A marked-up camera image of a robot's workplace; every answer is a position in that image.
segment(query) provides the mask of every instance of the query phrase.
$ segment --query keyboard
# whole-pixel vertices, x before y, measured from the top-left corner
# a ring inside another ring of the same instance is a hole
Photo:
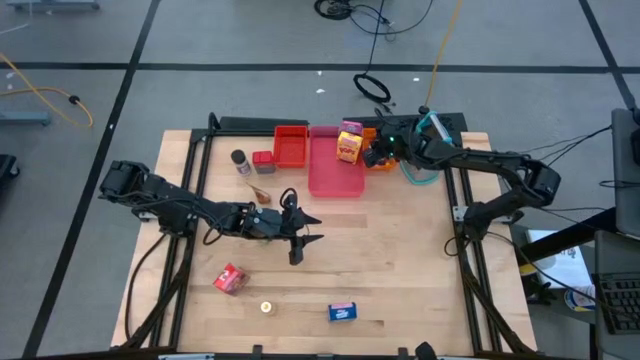
[[[614,309],[601,307],[609,333],[640,334],[640,273],[598,274],[595,279],[600,301]]]

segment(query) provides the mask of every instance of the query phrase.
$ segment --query pink tray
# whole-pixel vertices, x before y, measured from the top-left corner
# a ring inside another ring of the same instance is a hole
[[[314,126],[310,131],[309,192],[317,197],[359,197],[364,191],[362,156],[356,164],[338,160],[337,126]]]

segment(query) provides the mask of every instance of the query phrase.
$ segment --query black cable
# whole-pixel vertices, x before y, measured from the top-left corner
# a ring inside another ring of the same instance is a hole
[[[287,188],[285,191],[282,192],[282,195],[280,195],[280,206],[282,206],[282,208],[286,208],[287,206],[285,206],[286,204],[284,203],[284,198],[285,196],[287,196],[289,193],[292,193],[293,196],[295,196],[296,198],[298,197],[298,192],[296,191],[296,189],[294,188]]]
[[[527,149],[527,150],[518,150],[518,151],[516,151],[516,152],[519,152],[519,153],[530,153],[530,152],[532,152],[532,151],[537,151],[537,150],[542,150],[542,149],[548,149],[548,148],[551,148],[551,147],[554,147],[554,146],[558,146],[558,145],[560,145],[560,144],[564,144],[564,143],[567,143],[567,142],[570,142],[570,141],[578,140],[578,139],[583,138],[583,137],[587,137],[587,136],[589,136],[589,135],[590,135],[590,134],[580,135],[580,136],[576,136],[576,137],[571,138],[571,139],[560,140],[560,141],[555,142],[555,143],[553,143],[553,144],[543,145],[543,146],[538,146],[538,147],[535,147],[535,148],[532,148],[532,149]]]
[[[598,135],[598,134],[600,134],[600,133],[603,133],[603,132],[605,132],[605,131],[608,131],[608,130],[611,130],[611,125],[609,125],[609,126],[607,126],[607,127],[605,127],[605,128],[602,128],[602,129],[600,129],[600,130],[597,130],[596,132],[594,132],[594,133],[592,133],[592,134],[590,134],[590,135],[588,135],[588,136],[584,137],[583,139],[580,139],[580,140],[576,141],[575,143],[572,143],[572,144],[569,144],[569,145],[565,146],[565,147],[564,147],[563,149],[561,149],[561,150],[558,150],[558,151],[555,151],[555,152],[553,152],[553,153],[551,153],[551,154],[548,154],[548,155],[546,155],[545,157],[543,157],[543,158],[542,158],[542,159],[540,159],[540,160],[544,160],[544,159],[548,158],[549,156],[551,156],[551,155],[553,155],[553,154],[557,154],[558,152],[561,152],[561,151],[563,151],[563,150],[564,150],[560,155],[558,155],[555,159],[551,160],[551,161],[549,162],[549,164],[547,164],[548,166],[551,166],[554,162],[558,161],[561,157],[563,157],[563,156],[564,156],[565,154],[567,154],[569,151],[573,150],[576,146],[578,146],[578,145],[582,144],[583,142],[585,142],[585,141],[587,141],[587,140],[591,139],[592,137],[594,137],[594,136],[596,136],[596,135]]]
[[[223,235],[222,234],[222,224],[220,222],[222,220],[228,218],[231,215],[238,215],[238,214],[242,214],[242,212],[240,211],[240,212],[229,213],[229,214],[221,217],[220,219],[217,219],[215,223],[212,223],[211,226],[209,227],[209,230],[207,230],[207,232],[204,234],[204,237],[202,238],[202,244],[205,245],[205,246],[209,246],[209,245],[213,244],[214,242],[218,241]],[[216,229],[218,231],[218,236],[213,238],[211,241],[207,241],[207,238],[209,238],[209,235],[211,234],[213,229]]]
[[[616,310],[616,309],[613,309],[613,308],[612,308],[612,307],[610,307],[608,304],[605,304],[604,302],[602,302],[602,301],[600,301],[600,300],[598,300],[598,299],[594,298],[593,296],[591,296],[591,295],[589,295],[589,294],[586,294],[586,293],[584,293],[584,292],[582,292],[582,291],[580,291],[580,290],[577,290],[576,288],[574,288],[574,287],[572,287],[572,286],[569,286],[569,285],[567,285],[567,284],[563,283],[562,281],[560,281],[560,280],[558,280],[558,279],[554,278],[553,276],[550,276],[549,274],[547,274],[546,272],[544,272],[543,270],[541,270],[541,269],[538,267],[538,265],[536,265],[533,261],[531,261],[531,260],[527,257],[527,255],[524,253],[524,251],[522,251],[522,249],[520,249],[520,247],[519,247],[518,245],[516,245],[512,240],[510,240],[510,239],[509,239],[509,238],[507,238],[506,236],[501,235],[501,234],[498,234],[498,233],[494,233],[494,232],[492,232],[492,231],[487,231],[487,234],[491,234],[491,235],[493,235],[493,236],[496,236],[496,237],[498,237],[499,239],[504,240],[504,241],[508,242],[509,244],[511,244],[511,246],[513,246],[513,248],[516,250],[516,252],[518,253],[518,255],[520,255],[520,256],[524,259],[524,261],[526,261],[526,262],[527,262],[527,264],[529,264],[529,265],[533,266],[533,267],[534,267],[534,268],[535,268],[535,269],[536,269],[540,274],[542,274],[542,275],[546,276],[548,279],[551,279],[552,281],[555,281],[557,284],[559,284],[560,286],[564,287],[565,289],[567,289],[567,290],[571,290],[571,291],[575,292],[576,294],[580,294],[580,295],[584,296],[585,298],[587,298],[587,299],[589,299],[589,300],[593,301],[594,303],[596,303],[596,304],[600,305],[601,307],[603,307],[603,308],[607,309],[608,311],[610,311],[610,312],[612,312],[612,313],[615,313],[615,314],[617,314],[617,315],[622,315],[622,316],[626,317],[627,319],[636,320],[636,321],[640,320],[640,318],[639,318],[639,317],[637,317],[637,316],[635,316],[635,315],[627,314],[627,313],[624,313],[624,312],[618,311],[618,310]]]
[[[371,46],[371,54],[369,55],[369,63],[367,64],[367,68],[364,71],[364,73],[362,74],[356,74],[353,77],[353,83],[356,85],[356,88],[358,88],[358,90],[360,90],[360,92],[369,100],[382,105],[385,110],[387,112],[391,112],[389,107],[385,104],[388,103],[389,101],[391,101],[391,92],[389,91],[389,89],[382,83],[382,81],[374,78],[369,74],[369,70],[371,70],[371,65],[373,64],[373,54],[376,50],[376,42],[378,40],[378,31],[380,30],[380,22],[381,22],[381,17],[382,17],[382,9],[384,8],[384,2],[385,0],[381,0],[380,1],[380,10],[378,11],[378,22],[376,24],[376,32],[373,36],[373,46]],[[378,89],[380,89],[383,93],[384,96],[377,96],[374,95],[373,93],[369,92],[367,89],[365,89],[361,84],[360,84],[360,80],[367,80],[370,83],[372,83],[373,85],[375,85]]]
[[[450,252],[447,250],[447,248],[449,247],[449,244],[450,244],[453,240],[455,240],[455,239],[456,239],[456,237],[454,236],[454,237],[452,237],[451,239],[447,240],[447,241],[444,243],[444,253],[445,253],[447,256],[454,257],[454,256],[458,256],[458,255],[460,254],[460,250],[458,250],[458,252],[457,252],[457,253],[450,253]],[[471,243],[471,240],[470,240],[470,239],[464,239],[464,241],[463,241],[463,244],[464,244],[464,245],[463,245],[463,247],[462,247],[462,250],[467,250],[467,247],[469,246],[469,244],[470,244],[470,243]]]
[[[350,0],[316,0],[313,9],[316,13],[329,20],[344,20],[351,15]],[[327,11],[322,11],[322,4],[328,3]]]
[[[577,221],[577,220],[573,220],[572,218],[566,217],[566,216],[564,216],[564,215],[556,214],[556,213],[554,213],[553,211],[549,211],[549,210],[547,210],[547,209],[545,209],[545,208],[532,208],[532,209],[536,209],[536,210],[540,210],[540,211],[542,211],[542,212],[546,212],[547,214],[551,214],[551,215],[553,215],[553,216],[555,216],[555,217],[559,217],[559,218],[561,218],[561,219],[567,220],[567,221],[572,222],[572,223],[574,223],[574,224],[576,224],[576,225],[582,225],[582,226],[588,227],[588,228],[593,229],[593,230],[596,230],[596,231],[600,231],[600,230],[601,230],[601,231],[607,231],[607,230],[600,229],[600,228],[595,227],[595,226],[591,226],[591,225],[589,225],[589,224],[582,223],[582,222]]]
[[[378,21],[378,16],[377,15],[372,15],[372,14],[366,12],[366,11],[363,11],[363,10],[357,10],[356,8],[358,8],[358,7],[365,7],[365,8],[371,9],[376,14],[378,14],[378,10],[372,8],[369,5],[356,5],[356,6],[354,6],[354,9],[353,9],[353,13],[360,13],[362,15],[365,15],[365,16],[368,16],[368,17],[372,18],[375,21]],[[386,26],[388,30],[386,32],[381,32],[378,35],[384,35],[384,39],[387,40],[387,42],[392,43],[392,42],[396,41],[396,39],[398,38],[398,35],[393,34],[393,32],[395,31],[393,29],[393,25],[391,25],[391,22],[388,19],[386,19],[384,16],[382,16],[381,18],[382,18],[382,25]]]
[[[351,21],[360,28],[360,30],[366,32],[367,34],[378,34],[378,35],[397,35],[397,34],[402,34],[405,33],[409,30],[413,30],[414,28],[416,28],[418,25],[422,24],[422,22],[424,21],[424,19],[427,18],[427,15],[429,15],[429,12],[431,11],[431,6],[433,5],[433,0],[429,0],[429,5],[427,6],[427,10],[424,12],[424,15],[422,15],[422,17],[420,18],[420,20],[418,20],[418,22],[416,22],[415,24],[407,27],[406,29],[402,29],[402,30],[394,30],[394,31],[387,31],[387,32],[378,32],[376,30],[376,32],[373,32],[371,30],[367,30],[364,27],[362,27],[360,24],[358,24],[358,22],[353,18],[353,11],[349,14],[349,19],[351,19]],[[365,7],[365,8],[369,8],[373,11],[376,11],[374,8],[372,8],[371,6],[368,5],[355,5],[353,6],[351,9],[352,10],[356,10],[359,7]],[[380,22],[380,20],[382,20],[382,23],[385,25],[389,25],[390,21],[386,18],[384,18],[381,14],[381,12],[377,12],[378,16],[379,16],[379,20],[378,22]]]
[[[160,245],[160,243],[162,243],[162,240],[164,240],[165,237],[167,237],[167,234],[162,234],[162,236],[160,236],[160,238],[149,248],[149,250],[147,250],[147,252],[144,253],[144,255],[142,255],[142,258],[140,258],[140,261],[138,261],[138,264],[136,265],[135,269],[133,269],[133,273],[131,274],[131,280],[129,280],[129,289],[127,290],[127,302],[124,308],[124,335],[127,337],[127,340],[131,340],[131,332],[129,331],[129,322],[130,322],[129,310],[131,308],[131,295],[133,294],[133,283],[136,281],[136,276],[138,275],[138,271],[140,271],[140,267],[142,266],[142,263],[144,263],[147,257],[149,257],[149,255],[151,255],[151,253],[158,248],[158,246]]]

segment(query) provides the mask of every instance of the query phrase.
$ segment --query white small object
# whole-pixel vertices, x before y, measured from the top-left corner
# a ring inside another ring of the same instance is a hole
[[[262,313],[264,314],[271,314],[271,312],[273,311],[273,305],[271,305],[270,302],[265,301],[260,304],[260,311],[262,311]]]

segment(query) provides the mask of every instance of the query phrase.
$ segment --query orange container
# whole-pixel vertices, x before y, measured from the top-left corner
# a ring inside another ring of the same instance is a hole
[[[375,128],[364,128],[364,132],[362,134],[364,138],[362,140],[362,151],[365,151],[369,148],[371,142],[376,138],[376,129]],[[391,170],[396,166],[396,161],[394,159],[387,160],[384,165],[376,165],[369,170]]]
[[[276,126],[273,143],[273,157],[278,167],[304,167],[307,159],[306,126]]]

